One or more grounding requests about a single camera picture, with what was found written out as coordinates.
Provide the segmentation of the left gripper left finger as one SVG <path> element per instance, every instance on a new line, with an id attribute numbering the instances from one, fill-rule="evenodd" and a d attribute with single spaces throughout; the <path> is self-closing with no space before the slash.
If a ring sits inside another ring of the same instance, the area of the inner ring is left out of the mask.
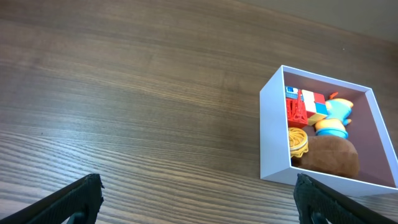
<path id="1" fill-rule="evenodd" d="M 32 205 L 9 215 L 1 224 L 95 224 L 104 202 L 99 174 L 88 174 Z"/>

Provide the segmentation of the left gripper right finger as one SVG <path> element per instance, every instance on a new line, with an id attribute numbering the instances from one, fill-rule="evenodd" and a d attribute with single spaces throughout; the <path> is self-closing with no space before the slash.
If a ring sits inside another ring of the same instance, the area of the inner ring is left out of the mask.
<path id="1" fill-rule="evenodd" d="M 300 224 L 397 224 L 306 174 L 297 175 L 294 200 Z"/>

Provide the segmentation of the brown plush toy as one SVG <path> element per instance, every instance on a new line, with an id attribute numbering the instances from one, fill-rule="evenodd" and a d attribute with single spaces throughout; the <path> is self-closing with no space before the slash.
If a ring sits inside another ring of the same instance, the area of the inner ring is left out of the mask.
<path id="1" fill-rule="evenodd" d="M 310 136 L 308 152 L 293 157 L 292 165 L 301 169 L 356 178 L 359 174 L 359 156 L 354 145 L 337 136 Z"/>

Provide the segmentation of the yellow round token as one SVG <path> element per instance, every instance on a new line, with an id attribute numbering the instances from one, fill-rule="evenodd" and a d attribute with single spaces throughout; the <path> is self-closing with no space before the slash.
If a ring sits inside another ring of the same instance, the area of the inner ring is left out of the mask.
<path id="1" fill-rule="evenodd" d="M 301 158 L 308 152 L 308 135 L 300 128 L 289 128 L 290 157 Z"/>

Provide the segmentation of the red toy fire truck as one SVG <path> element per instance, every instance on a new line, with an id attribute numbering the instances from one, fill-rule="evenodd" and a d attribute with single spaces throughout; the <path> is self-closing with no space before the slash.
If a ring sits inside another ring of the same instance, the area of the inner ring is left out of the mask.
<path id="1" fill-rule="evenodd" d="M 292 86 L 285 88 L 287 123 L 290 128 L 304 128 L 308 125 L 307 111 L 302 91 Z"/>

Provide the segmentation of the blue orange toy figure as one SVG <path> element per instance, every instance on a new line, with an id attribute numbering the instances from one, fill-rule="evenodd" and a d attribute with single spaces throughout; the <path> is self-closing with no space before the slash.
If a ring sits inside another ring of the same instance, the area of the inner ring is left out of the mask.
<path id="1" fill-rule="evenodd" d="M 348 139 L 346 126 L 352 120 L 349 118 L 353 103 L 350 100 L 337 97 L 338 92 L 334 92 L 325 102 L 327 116 L 315 123 L 316 136 L 337 136 Z"/>

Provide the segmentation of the colourful two-by-two puzzle cube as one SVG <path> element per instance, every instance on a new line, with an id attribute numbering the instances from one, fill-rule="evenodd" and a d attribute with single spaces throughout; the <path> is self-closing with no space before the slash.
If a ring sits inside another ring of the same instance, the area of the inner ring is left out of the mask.
<path id="1" fill-rule="evenodd" d="M 328 116 L 325 97 L 322 94 L 302 90 L 302 96 L 309 126 L 313 126 L 315 123 Z"/>

